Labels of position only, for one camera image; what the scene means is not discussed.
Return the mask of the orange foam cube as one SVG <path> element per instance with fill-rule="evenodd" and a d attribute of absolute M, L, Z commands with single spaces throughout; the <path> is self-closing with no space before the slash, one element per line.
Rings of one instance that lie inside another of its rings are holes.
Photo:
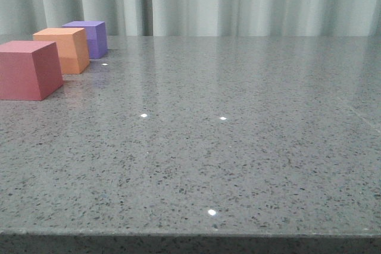
<path fill-rule="evenodd" d="M 81 74 L 90 63 L 84 28 L 47 28 L 34 33 L 33 39 L 56 42 L 63 74 Z"/>

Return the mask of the pale green curtain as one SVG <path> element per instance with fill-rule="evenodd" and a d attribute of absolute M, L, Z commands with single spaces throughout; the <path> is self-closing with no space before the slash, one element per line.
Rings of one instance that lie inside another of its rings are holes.
<path fill-rule="evenodd" d="M 378 36 L 380 0 L 1 0 L 1 33 L 101 20 L 126 36 Z"/>

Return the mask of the purple foam cube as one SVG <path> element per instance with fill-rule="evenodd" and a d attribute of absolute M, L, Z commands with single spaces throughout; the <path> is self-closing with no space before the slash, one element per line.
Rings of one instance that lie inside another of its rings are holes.
<path fill-rule="evenodd" d="M 104 21 L 72 21 L 62 28 L 84 28 L 90 59 L 100 59 L 108 52 L 107 31 Z"/>

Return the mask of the red foam cube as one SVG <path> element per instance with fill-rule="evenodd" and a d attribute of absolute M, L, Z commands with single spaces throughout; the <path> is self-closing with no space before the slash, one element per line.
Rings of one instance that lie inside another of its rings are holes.
<path fill-rule="evenodd" d="M 41 101 L 63 85 L 57 44 L 13 40 L 1 45 L 1 99 Z"/>

